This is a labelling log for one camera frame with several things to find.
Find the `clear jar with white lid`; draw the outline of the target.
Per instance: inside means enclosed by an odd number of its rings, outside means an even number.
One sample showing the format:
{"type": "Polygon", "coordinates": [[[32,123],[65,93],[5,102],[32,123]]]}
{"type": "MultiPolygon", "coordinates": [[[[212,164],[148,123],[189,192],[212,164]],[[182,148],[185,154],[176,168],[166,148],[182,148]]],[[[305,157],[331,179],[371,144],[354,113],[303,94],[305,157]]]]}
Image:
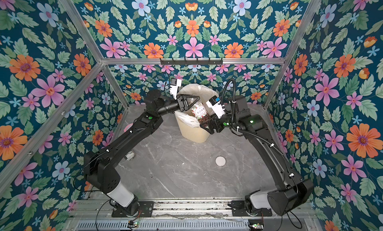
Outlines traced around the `clear jar with white lid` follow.
{"type": "Polygon", "coordinates": [[[200,101],[196,102],[192,106],[191,112],[200,124],[203,124],[210,119],[208,111],[200,101]]]}

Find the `white jar lid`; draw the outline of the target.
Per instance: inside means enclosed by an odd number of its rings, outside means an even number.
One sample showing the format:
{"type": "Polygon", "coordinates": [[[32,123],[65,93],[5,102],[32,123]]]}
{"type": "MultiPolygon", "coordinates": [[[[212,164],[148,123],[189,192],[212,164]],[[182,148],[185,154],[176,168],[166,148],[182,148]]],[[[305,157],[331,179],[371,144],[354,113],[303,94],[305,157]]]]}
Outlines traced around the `white jar lid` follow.
{"type": "Polygon", "coordinates": [[[218,167],[223,167],[226,164],[226,159],[223,156],[218,156],[215,159],[215,163],[218,167]]]}

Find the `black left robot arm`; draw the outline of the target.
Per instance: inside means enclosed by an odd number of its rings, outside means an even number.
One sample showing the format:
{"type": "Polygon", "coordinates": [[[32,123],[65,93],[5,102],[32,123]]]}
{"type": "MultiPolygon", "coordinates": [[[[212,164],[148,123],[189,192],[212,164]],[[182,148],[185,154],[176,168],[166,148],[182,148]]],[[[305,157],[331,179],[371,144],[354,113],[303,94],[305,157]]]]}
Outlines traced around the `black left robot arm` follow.
{"type": "Polygon", "coordinates": [[[135,195],[121,182],[115,167],[137,144],[163,123],[162,116],[187,111],[200,100],[197,95],[178,94],[175,98],[151,90],[144,99],[146,109],[120,137],[95,154],[84,156],[84,177],[124,209],[136,202],[135,195]]]}

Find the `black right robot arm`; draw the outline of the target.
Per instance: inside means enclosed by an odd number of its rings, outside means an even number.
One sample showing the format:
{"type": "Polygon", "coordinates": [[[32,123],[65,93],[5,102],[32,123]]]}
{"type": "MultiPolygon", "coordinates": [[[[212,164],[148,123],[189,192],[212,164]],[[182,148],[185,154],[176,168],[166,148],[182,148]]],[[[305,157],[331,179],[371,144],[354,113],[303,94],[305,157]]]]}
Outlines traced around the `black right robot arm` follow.
{"type": "Polygon", "coordinates": [[[283,216],[308,200],[314,190],[313,182],[304,179],[292,167],[285,152],[279,150],[266,121],[260,115],[250,113],[244,96],[237,96],[228,104],[222,104],[219,97],[213,96],[206,105],[214,114],[200,127],[210,134],[225,128],[241,134],[259,153],[273,178],[274,191],[254,191],[245,196],[244,208],[249,214],[260,209],[272,209],[283,216]]]}

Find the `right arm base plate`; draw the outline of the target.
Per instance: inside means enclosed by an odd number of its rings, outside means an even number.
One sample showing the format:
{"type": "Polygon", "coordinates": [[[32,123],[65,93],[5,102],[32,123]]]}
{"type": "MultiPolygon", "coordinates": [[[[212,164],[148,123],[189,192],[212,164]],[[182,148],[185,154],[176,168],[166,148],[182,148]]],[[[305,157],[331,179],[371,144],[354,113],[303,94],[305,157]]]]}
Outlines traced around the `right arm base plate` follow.
{"type": "Polygon", "coordinates": [[[249,201],[232,200],[227,204],[234,217],[272,217],[272,210],[268,208],[255,208],[249,201]]]}

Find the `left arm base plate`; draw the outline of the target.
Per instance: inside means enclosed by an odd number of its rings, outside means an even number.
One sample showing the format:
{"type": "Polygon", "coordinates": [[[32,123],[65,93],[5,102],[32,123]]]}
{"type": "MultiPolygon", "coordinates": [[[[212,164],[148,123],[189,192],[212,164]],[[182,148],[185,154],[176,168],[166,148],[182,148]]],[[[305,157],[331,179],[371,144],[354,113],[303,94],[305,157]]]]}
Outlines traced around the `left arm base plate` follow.
{"type": "Polygon", "coordinates": [[[128,207],[123,207],[116,203],[113,208],[113,218],[148,218],[152,216],[154,210],[154,202],[152,201],[135,201],[128,207]]]}

